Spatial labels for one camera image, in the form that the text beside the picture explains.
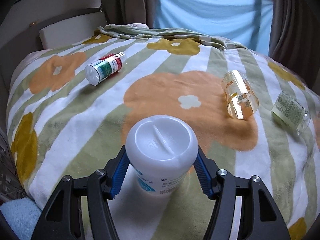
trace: light blue curtain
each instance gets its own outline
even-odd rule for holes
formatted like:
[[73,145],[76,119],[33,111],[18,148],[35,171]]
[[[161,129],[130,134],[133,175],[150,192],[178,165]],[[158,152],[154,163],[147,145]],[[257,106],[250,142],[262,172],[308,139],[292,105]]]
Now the light blue curtain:
[[271,0],[158,0],[154,28],[185,28],[268,55]]

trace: floral blanket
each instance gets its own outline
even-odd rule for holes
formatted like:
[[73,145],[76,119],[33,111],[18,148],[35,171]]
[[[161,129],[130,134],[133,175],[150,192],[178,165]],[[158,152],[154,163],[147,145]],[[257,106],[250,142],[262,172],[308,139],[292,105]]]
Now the floral blanket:
[[[91,86],[85,66],[118,52],[128,58],[121,71]],[[221,79],[230,70],[243,73],[259,99],[248,120],[226,112]],[[300,137],[271,116],[282,89],[312,116]],[[182,106],[181,97],[193,102]],[[320,209],[319,111],[320,98],[299,78],[239,43],[182,29],[107,25],[81,44],[27,57],[12,77],[6,121],[18,176],[40,208],[63,175],[79,178],[104,167],[137,121],[166,114],[188,123],[220,168],[260,176],[292,239],[301,239]],[[169,198],[150,198],[129,167],[109,205],[120,239],[195,240],[204,236],[214,201],[202,193],[193,169]],[[237,199],[231,239],[240,206]],[[83,218],[90,238],[85,201]]]

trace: white cushion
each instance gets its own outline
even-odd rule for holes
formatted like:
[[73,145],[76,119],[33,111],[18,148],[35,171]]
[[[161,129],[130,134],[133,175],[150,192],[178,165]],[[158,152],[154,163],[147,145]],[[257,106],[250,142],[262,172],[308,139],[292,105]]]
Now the white cushion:
[[44,49],[55,49],[91,37],[97,27],[106,25],[103,12],[89,13],[51,24],[39,35]]

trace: blue towel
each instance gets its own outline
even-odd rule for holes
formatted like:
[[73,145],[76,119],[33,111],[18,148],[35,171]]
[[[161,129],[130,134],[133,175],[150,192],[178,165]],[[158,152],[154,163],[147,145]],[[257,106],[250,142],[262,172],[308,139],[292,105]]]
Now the blue towel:
[[8,224],[20,240],[30,240],[41,210],[29,198],[16,199],[0,206]]

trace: white plastic container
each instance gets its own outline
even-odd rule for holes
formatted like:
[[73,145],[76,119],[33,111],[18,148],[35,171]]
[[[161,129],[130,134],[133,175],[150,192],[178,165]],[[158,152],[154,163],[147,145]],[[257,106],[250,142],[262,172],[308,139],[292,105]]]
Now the white plastic container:
[[191,127],[168,115],[137,122],[125,147],[140,186],[153,195],[173,192],[198,154],[198,140]]

